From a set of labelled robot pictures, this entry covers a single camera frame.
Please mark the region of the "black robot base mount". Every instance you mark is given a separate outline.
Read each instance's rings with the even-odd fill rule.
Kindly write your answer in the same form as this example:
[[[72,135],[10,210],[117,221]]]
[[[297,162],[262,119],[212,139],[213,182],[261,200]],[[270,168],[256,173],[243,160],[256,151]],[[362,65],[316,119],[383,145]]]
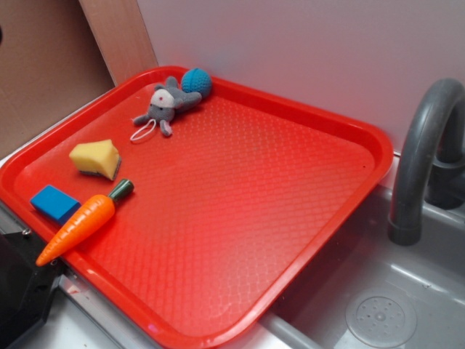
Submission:
[[[44,246],[34,233],[1,235],[2,348],[15,348],[47,322],[64,264],[37,266]]]

